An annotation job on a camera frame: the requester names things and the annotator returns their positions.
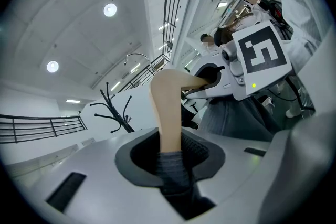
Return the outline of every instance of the foot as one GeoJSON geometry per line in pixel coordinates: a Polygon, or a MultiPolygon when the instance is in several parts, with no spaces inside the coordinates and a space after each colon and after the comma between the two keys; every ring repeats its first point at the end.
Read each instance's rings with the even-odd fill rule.
{"type": "Polygon", "coordinates": [[[294,118],[294,117],[297,117],[298,115],[301,114],[301,111],[298,111],[296,114],[293,114],[290,109],[286,111],[286,117],[288,118],[294,118]]]}

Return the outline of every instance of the coat rack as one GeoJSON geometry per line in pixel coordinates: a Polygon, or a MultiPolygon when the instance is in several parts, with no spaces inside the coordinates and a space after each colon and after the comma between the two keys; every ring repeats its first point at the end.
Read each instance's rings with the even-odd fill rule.
{"type": "Polygon", "coordinates": [[[104,91],[103,90],[100,90],[100,93],[101,95],[103,96],[106,104],[104,103],[95,103],[95,104],[90,104],[90,106],[93,106],[93,105],[104,105],[108,108],[108,110],[112,113],[112,117],[111,116],[105,116],[105,115],[100,115],[100,114],[96,114],[95,113],[95,117],[101,117],[101,118],[107,118],[107,119],[112,119],[116,122],[119,123],[119,128],[118,129],[115,129],[113,131],[111,131],[111,134],[120,130],[121,126],[124,127],[124,129],[128,132],[128,133],[132,133],[134,132],[134,129],[129,125],[129,122],[131,121],[131,117],[129,117],[128,115],[125,115],[125,111],[126,111],[126,108],[128,106],[128,103],[130,102],[132,96],[130,95],[130,97],[128,98],[128,101],[125,105],[125,108],[124,108],[124,111],[122,113],[122,116],[118,113],[118,111],[115,109],[115,107],[113,106],[112,104],[112,98],[115,96],[112,95],[112,97],[110,98],[110,95],[109,95],[109,83],[106,82],[106,93],[107,93],[107,96],[105,95],[104,91]]]}

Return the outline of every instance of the cable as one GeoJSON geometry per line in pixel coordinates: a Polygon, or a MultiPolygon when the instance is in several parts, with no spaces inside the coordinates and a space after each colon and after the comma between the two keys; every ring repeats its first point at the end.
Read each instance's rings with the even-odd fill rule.
{"type": "Polygon", "coordinates": [[[293,84],[293,82],[290,80],[289,77],[287,77],[285,79],[288,83],[288,85],[292,88],[298,102],[299,102],[299,106],[300,106],[300,109],[301,110],[312,110],[312,111],[315,111],[315,108],[311,108],[311,107],[308,107],[308,106],[303,106],[302,102],[301,102],[301,99],[300,99],[300,95],[298,93],[298,90],[296,89],[295,85],[293,84]]]}
{"type": "Polygon", "coordinates": [[[268,89],[268,91],[270,91],[270,92],[271,92],[274,96],[276,96],[277,98],[280,98],[281,100],[284,100],[284,101],[293,102],[293,101],[296,100],[296,98],[293,99],[293,100],[289,100],[289,99],[282,98],[282,97],[278,96],[277,94],[273,93],[270,89],[268,89]]]}

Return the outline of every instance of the staircase railing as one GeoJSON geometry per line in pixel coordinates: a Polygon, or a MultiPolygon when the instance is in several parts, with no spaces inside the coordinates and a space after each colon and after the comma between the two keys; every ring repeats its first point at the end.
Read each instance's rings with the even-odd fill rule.
{"type": "Polygon", "coordinates": [[[24,117],[0,114],[0,144],[27,142],[87,130],[80,116],[24,117]]]}

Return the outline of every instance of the round ceiling light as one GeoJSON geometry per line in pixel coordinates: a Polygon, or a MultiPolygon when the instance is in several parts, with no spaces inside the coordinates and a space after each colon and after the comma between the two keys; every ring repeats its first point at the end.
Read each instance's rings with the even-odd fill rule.
{"type": "Polygon", "coordinates": [[[50,73],[55,73],[58,70],[58,62],[56,61],[51,61],[47,64],[47,70],[50,73]]]}
{"type": "Polygon", "coordinates": [[[117,12],[117,6],[113,3],[109,3],[104,8],[104,14],[107,17],[112,17],[117,12]]]}

